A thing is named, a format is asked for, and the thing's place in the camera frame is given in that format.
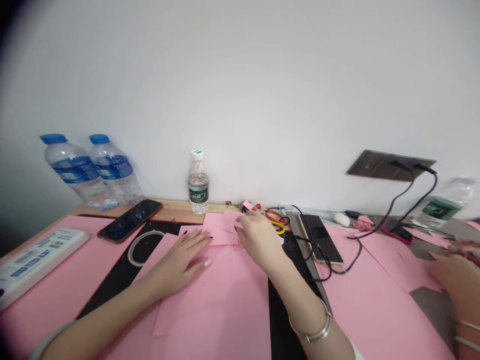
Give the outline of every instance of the smartphone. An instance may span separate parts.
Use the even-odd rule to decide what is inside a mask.
[[[315,244],[320,245],[321,250],[328,260],[330,260],[331,264],[342,265],[344,263],[344,259],[340,255],[337,246],[325,228],[322,219],[320,219],[318,215],[299,215],[298,218],[300,219],[300,225],[305,237]],[[307,229],[310,229],[311,236],[313,238],[310,237]],[[308,243],[308,247],[310,248],[310,251],[312,251],[312,245],[310,243]],[[313,260],[318,263],[325,263],[322,253],[317,248],[313,249]]]
[[[404,244],[411,245],[414,236],[405,230],[404,227],[412,228],[409,225],[400,223],[393,217],[388,217],[381,227],[381,231],[394,239],[400,240]]]
[[[97,232],[96,236],[115,244],[123,243],[140,225],[162,207],[161,202],[150,199],[142,200]]]

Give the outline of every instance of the water bottle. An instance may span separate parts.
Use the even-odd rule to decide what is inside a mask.
[[[92,135],[90,141],[90,159],[117,200],[125,206],[142,201],[144,193],[124,152],[104,134]]]
[[[441,228],[469,203],[474,195],[474,184],[473,179],[454,179],[428,202],[412,222],[430,229]]]
[[[99,177],[86,150],[67,141],[62,134],[46,134],[45,160],[88,206],[99,211],[116,207],[119,202]]]
[[[206,213],[209,209],[209,176],[205,173],[202,150],[191,151],[191,166],[188,173],[188,192],[190,207],[195,214]]]

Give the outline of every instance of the green bottle label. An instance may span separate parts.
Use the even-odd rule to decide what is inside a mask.
[[[461,209],[459,206],[448,204],[435,198],[430,201],[422,211],[432,218],[448,221]]]
[[[205,190],[192,190],[189,189],[190,192],[190,201],[195,204],[201,204],[209,199],[209,188],[207,187]]]

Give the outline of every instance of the wall socket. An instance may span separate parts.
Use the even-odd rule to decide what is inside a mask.
[[[415,164],[422,164],[426,167],[431,167],[436,160],[428,160],[418,157],[408,157],[386,152],[379,152],[373,150],[364,150],[359,158],[346,172],[349,175],[357,175],[367,178],[398,180],[409,182],[412,181],[412,176],[399,167],[392,166],[392,162],[398,160],[408,167],[412,168],[415,179],[418,178],[424,171],[414,169]]]

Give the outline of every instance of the hand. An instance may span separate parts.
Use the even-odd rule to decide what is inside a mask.
[[[196,230],[188,238],[185,234],[178,238],[170,251],[142,278],[155,300],[180,290],[195,274],[210,265],[210,260],[202,259],[189,267],[195,255],[211,240],[209,232],[200,230]]]
[[[259,211],[248,211],[236,221],[243,225],[243,228],[235,227],[243,247],[267,275],[282,266],[287,256],[275,228],[265,216]]]
[[[448,256],[453,254],[463,256],[477,266],[480,266],[480,244],[461,237],[456,237],[455,241],[455,244],[448,246],[448,250],[444,250],[445,254]]]
[[[480,287],[480,269],[460,255],[436,256],[430,273],[445,287],[452,299],[468,296],[470,289]]]

